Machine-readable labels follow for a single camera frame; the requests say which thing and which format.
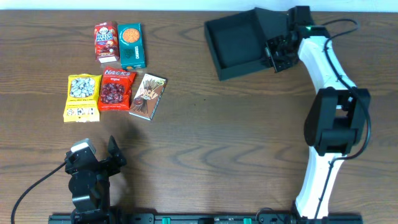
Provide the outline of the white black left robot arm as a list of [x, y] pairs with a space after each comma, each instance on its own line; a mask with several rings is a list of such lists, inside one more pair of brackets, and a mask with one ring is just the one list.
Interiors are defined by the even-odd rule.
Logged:
[[110, 204], [109, 177], [120, 173], [126, 158], [113, 136], [109, 137], [108, 157], [95, 157], [96, 149], [86, 138], [76, 142], [66, 153], [65, 172], [71, 175], [68, 183], [75, 206], [70, 215], [72, 223], [122, 223], [123, 213]]

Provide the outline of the teal coconut cookies box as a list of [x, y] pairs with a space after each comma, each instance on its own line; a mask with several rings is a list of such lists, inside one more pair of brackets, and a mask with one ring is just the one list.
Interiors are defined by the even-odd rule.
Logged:
[[123, 70], [146, 68], [141, 24], [118, 25], [119, 54]]

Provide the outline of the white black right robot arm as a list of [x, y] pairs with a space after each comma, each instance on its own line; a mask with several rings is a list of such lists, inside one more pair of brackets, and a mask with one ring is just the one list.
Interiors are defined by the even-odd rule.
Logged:
[[309, 6], [295, 6], [287, 11], [288, 33], [265, 47], [276, 72], [303, 62], [316, 92], [303, 126], [309, 150], [305, 178], [284, 223], [362, 222], [359, 215], [331, 215], [328, 202], [342, 163], [357, 158], [369, 144], [371, 95], [343, 70], [326, 27], [314, 23]]

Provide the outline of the black container box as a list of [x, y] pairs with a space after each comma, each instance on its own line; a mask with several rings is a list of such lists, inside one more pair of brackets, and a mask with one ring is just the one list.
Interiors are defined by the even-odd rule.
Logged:
[[204, 23], [220, 81], [273, 67], [267, 41], [287, 33], [287, 14], [256, 7]]

